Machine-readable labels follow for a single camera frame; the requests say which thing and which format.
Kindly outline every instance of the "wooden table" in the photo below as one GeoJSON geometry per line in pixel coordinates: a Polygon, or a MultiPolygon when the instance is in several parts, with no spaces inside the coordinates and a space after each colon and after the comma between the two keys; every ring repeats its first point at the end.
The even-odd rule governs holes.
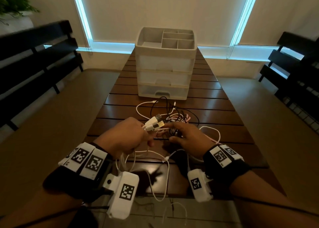
{"type": "MultiPolygon", "coordinates": [[[[85,142],[93,141],[103,132],[130,116],[141,122],[145,121],[145,118],[136,113],[135,108],[138,104],[153,99],[139,97],[137,85],[135,52],[133,51],[88,131],[87,137],[84,140],[85,142]]],[[[165,101],[159,102],[156,107],[153,108],[154,115],[165,113],[163,108],[165,105],[165,101]]],[[[139,112],[145,116],[149,116],[150,106],[151,104],[139,107],[139,112]]],[[[187,100],[177,100],[176,106],[191,109],[199,118],[199,127],[207,125],[218,129],[221,134],[220,141],[222,143],[227,144],[241,154],[256,174],[283,194],[285,193],[273,172],[269,169],[265,158],[254,144],[253,138],[244,126],[244,123],[241,121],[241,118],[235,111],[232,103],[229,101],[199,49],[197,49],[187,100]]],[[[190,123],[197,124],[196,117],[192,113],[185,112],[191,117],[190,123]]],[[[215,140],[218,139],[216,131],[212,129],[205,128],[203,132],[215,140]]],[[[156,140],[153,150],[163,156],[169,155],[162,146],[163,141],[156,140]]],[[[146,149],[146,143],[142,143],[137,148],[137,150],[146,149]]],[[[129,158],[129,166],[132,165],[132,161],[133,158],[129,158]]],[[[172,159],[169,161],[170,170],[167,195],[169,197],[192,196],[188,180],[182,176],[175,161],[172,159]]],[[[149,170],[149,173],[155,178],[153,185],[154,192],[163,195],[165,191],[167,164],[163,164],[158,155],[149,153],[147,156],[137,158],[134,169],[138,168],[149,170]]],[[[145,172],[144,177],[140,176],[139,186],[141,187],[139,187],[138,195],[151,193],[149,180],[145,172]]],[[[231,195],[225,186],[215,183],[214,181],[210,183],[210,186],[215,198],[231,199],[231,195]]]]}

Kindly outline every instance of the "black bench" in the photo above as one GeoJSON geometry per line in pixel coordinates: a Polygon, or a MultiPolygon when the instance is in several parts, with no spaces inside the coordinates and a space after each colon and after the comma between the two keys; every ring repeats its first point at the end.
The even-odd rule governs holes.
{"type": "Polygon", "coordinates": [[[281,101],[288,98],[290,106],[296,103],[314,119],[319,120],[319,39],[313,41],[293,33],[284,32],[278,43],[279,49],[269,56],[269,64],[260,71],[278,90],[275,96],[281,101]],[[302,60],[281,52],[287,47],[304,55],[302,60]],[[289,73],[288,78],[281,76],[271,66],[276,64],[289,73]]]}
{"type": "Polygon", "coordinates": [[[83,60],[76,52],[78,45],[71,33],[69,21],[63,20],[0,37],[0,61],[32,51],[31,55],[0,68],[0,95],[22,85],[0,100],[0,127],[7,124],[17,130],[18,127],[11,121],[13,117],[50,88],[53,87],[59,94],[56,84],[77,67],[83,71],[83,60]],[[53,40],[58,41],[58,38],[63,40],[46,49],[40,47],[41,50],[36,50],[53,40]]]}

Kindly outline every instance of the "white storage box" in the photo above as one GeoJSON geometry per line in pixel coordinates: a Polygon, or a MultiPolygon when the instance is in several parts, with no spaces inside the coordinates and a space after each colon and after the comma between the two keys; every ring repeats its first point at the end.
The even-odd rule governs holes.
{"type": "Polygon", "coordinates": [[[192,30],[143,27],[135,42],[136,68],[192,73],[196,51],[192,30]]]}
{"type": "Polygon", "coordinates": [[[168,99],[185,100],[188,95],[188,88],[174,88],[139,84],[138,95],[150,98],[160,98],[162,96],[165,96],[168,99]]]}
{"type": "Polygon", "coordinates": [[[191,73],[167,73],[160,71],[137,71],[138,84],[164,87],[189,88],[191,73]]]}

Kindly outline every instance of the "white pot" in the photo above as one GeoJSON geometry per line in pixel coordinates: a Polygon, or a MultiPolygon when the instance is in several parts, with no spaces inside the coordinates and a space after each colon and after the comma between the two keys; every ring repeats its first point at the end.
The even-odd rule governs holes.
{"type": "Polygon", "coordinates": [[[33,28],[33,23],[29,18],[32,12],[23,11],[21,13],[23,16],[19,14],[0,15],[0,36],[33,28]]]}

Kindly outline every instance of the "potted plant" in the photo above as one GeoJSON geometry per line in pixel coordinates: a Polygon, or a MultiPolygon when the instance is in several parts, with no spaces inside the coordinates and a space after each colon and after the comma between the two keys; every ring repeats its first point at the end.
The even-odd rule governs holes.
{"type": "Polygon", "coordinates": [[[0,0],[0,35],[32,28],[29,18],[40,12],[30,5],[30,0],[0,0]]]}

